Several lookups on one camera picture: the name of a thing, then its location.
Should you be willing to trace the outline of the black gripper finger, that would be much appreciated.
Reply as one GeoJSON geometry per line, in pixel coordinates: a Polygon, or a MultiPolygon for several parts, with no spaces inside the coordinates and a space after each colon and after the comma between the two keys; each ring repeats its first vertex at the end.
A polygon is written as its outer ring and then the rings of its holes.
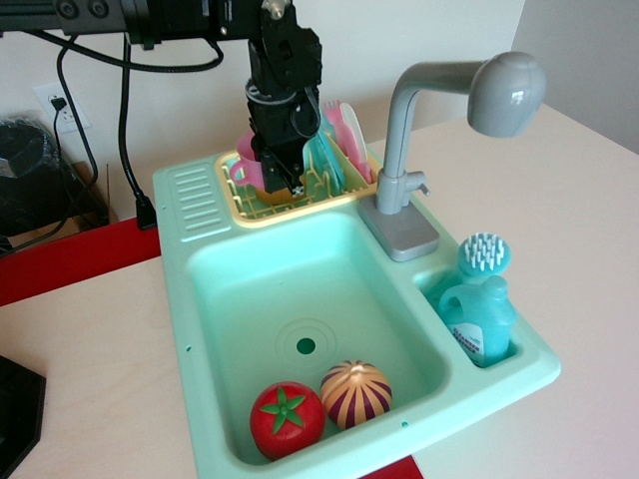
{"type": "Polygon", "coordinates": [[[285,144],[282,148],[283,176],[293,196],[303,196],[306,193],[306,187],[303,184],[305,173],[303,147],[302,142],[292,142],[285,144]]]}
{"type": "Polygon", "coordinates": [[[287,187],[277,156],[267,147],[258,152],[259,162],[262,168],[264,190],[267,193],[275,193],[287,187]]]}

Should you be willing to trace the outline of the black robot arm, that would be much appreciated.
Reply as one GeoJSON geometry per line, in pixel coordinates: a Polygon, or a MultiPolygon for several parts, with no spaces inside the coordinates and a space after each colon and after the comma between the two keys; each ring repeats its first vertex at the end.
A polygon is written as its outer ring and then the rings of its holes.
{"type": "Polygon", "coordinates": [[[321,44],[290,1],[4,1],[2,31],[124,33],[146,50],[167,40],[248,43],[245,87],[263,190],[300,197],[303,148],[320,127],[321,44]]]}

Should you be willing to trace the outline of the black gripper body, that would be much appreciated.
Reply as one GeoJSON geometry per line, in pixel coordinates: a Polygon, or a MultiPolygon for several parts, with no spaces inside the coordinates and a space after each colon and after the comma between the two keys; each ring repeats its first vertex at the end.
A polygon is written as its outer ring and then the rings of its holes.
{"type": "Polygon", "coordinates": [[[249,80],[245,94],[260,149],[268,149],[283,165],[301,165],[304,145],[320,128],[319,88],[263,93],[249,80]]]}

